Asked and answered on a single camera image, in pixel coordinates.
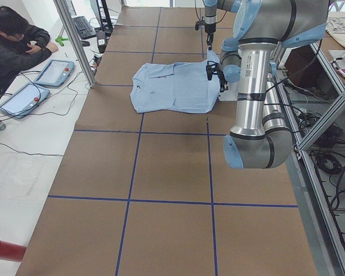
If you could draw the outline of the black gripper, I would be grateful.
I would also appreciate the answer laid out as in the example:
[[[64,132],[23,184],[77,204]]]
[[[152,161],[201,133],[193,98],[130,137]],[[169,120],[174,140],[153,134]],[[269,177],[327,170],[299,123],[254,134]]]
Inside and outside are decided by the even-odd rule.
[[[200,26],[204,26],[205,33],[207,34],[207,46],[208,50],[212,50],[212,42],[214,40],[214,33],[216,31],[216,17],[203,17],[195,22],[195,30],[198,30]]]
[[[206,62],[206,75],[209,81],[213,76],[217,76],[220,81],[220,92],[223,93],[228,90],[228,82],[225,79],[223,71],[220,69],[220,63],[208,60]]]

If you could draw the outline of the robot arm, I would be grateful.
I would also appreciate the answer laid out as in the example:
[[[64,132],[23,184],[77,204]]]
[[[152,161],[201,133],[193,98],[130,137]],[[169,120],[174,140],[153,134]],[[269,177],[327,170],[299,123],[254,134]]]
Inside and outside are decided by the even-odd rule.
[[[233,168],[274,168],[292,148],[270,65],[276,47],[315,43],[325,33],[328,1],[205,1],[207,45],[212,45],[218,10],[235,13],[233,34],[208,74],[221,84],[239,84],[234,126],[224,137],[225,160]]]
[[[204,4],[204,15],[202,18],[198,18],[195,22],[195,30],[199,30],[200,26],[204,27],[204,31],[207,35],[206,44],[208,49],[212,49],[214,40],[214,33],[216,32],[217,26],[217,10],[223,10],[225,12],[237,13],[241,1],[229,1],[229,0],[212,0],[203,1]]]

